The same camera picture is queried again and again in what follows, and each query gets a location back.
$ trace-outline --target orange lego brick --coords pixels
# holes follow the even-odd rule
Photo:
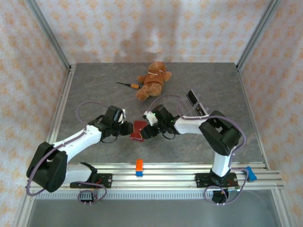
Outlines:
[[[136,161],[136,172],[143,171],[143,159],[137,159]]]

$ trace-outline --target brown teddy bear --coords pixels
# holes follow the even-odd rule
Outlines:
[[[140,101],[144,101],[148,96],[159,96],[164,86],[164,82],[171,77],[171,72],[166,71],[165,64],[156,61],[149,65],[146,76],[138,76],[139,83],[143,87],[137,91],[136,96]]]

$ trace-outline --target screwdriver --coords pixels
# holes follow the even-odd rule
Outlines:
[[[116,82],[116,83],[118,83],[118,84],[123,84],[123,85],[125,85],[125,86],[132,87],[132,88],[134,88],[134,89],[140,89],[140,86],[137,85],[137,84],[124,84],[124,83],[120,83],[120,82]]]

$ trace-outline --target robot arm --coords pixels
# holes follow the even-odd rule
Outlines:
[[[33,181],[48,192],[56,191],[63,183],[90,182],[94,183],[97,170],[87,163],[68,165],[69,161],[87,147],[103,142],[109,136],[130,135],[133,125],[124,122],[125,110],[110,106],[102,115],[86,125],[86,128],[74,135],[54,144],[41,143],[27,170],[30,178],[35,166],[55,147],[54,152],[44,160],[33,177]]]
[[[241,133],[229,122],[209,116],[224,115],[219,111],[201,117],[173,116],[163,106],[155,107],[151,112],[145,112],[143,117],[149,121],[141,131],[143,139],[157,136],[159,133],[174,135],[193,133],[204,135],[215,151],[214,164],[211,169],[211,180],[220,186],[230,172],[229,162],[232,151],[241,138]]]

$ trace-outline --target floral wallpaper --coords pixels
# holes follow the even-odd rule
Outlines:
[[[25,1],[0,1],[0,34],[0,226],[10,227],[66,71]]]
[[[237,62],[270,0],[38,0],[70,64]]]
[[[283,0],[242,72],[272,169],[303,223],[303,1]]]

